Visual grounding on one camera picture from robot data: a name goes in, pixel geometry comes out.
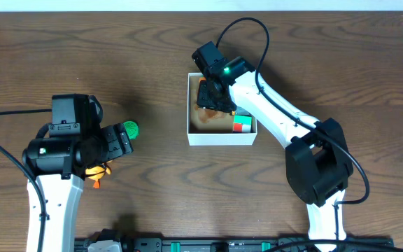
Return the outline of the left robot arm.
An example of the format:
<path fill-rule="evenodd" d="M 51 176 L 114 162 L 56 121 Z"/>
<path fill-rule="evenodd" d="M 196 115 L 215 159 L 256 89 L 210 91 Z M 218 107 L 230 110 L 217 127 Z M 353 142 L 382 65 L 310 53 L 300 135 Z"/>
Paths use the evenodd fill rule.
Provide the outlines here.
<path fill-rule="evenodd" d="M 28 251 L 73 251 L 86 170 L 132 153 L 125 126 L 101 127 L 102 119 L 103 109 L 92 95 L 52 97 L 52 121 L 22 154 L 33 175 L 27 184 Z"/>

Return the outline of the brown plush bear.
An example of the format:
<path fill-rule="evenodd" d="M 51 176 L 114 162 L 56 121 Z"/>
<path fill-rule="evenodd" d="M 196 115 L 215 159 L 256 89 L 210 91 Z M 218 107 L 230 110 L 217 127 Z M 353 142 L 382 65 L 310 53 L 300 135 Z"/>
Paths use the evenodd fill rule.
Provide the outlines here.
<path fill-rule="evenodd" d="M 229 127 L 234 119 L 231 113 L 201 108 L 197 105 L 196 101 L 200 78 L 204 77 L 190 77 L 190 122 L 199 128 Z"/>

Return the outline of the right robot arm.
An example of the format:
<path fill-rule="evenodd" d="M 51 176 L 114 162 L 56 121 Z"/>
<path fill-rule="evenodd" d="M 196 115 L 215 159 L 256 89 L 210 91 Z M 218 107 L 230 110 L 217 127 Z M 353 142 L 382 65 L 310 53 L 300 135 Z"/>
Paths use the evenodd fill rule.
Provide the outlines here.
<path fill-rule="evenodd" d="M 340 202 L 353 165 L 341 125 L 304 113 L 263 79 L 242 57 L 228 60 L 213 42 L 196 49 L 192 60 L 203 76 L 197 105 L 231 113 L 242 108 L 267 128 L 285 150 L 287 181 L 309 217 L 309 239 L 345 240 Z"/>

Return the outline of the colourful puzzle cube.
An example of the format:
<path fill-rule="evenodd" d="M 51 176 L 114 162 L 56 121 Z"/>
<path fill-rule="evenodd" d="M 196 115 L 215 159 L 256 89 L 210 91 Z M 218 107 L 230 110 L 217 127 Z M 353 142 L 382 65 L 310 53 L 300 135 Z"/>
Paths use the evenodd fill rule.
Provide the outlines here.
<path fill-rule="evenodd" d="M 236 133 L 251 133 L 252 118 L 247 115 L 235 115 L 233 121 L 233 132 Z"/>

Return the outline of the yellow grey toy truck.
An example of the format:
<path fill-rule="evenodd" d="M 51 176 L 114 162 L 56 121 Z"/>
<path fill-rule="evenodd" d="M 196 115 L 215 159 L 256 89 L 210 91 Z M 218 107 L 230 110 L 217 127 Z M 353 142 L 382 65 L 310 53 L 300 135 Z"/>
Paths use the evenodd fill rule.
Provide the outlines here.
<path fill-rule="evenodd" d="M 238 116 L 251 116 L 251 114 L 246 109 L 241 108 L 240 106 L 236 108 L 235 114 Z"/>

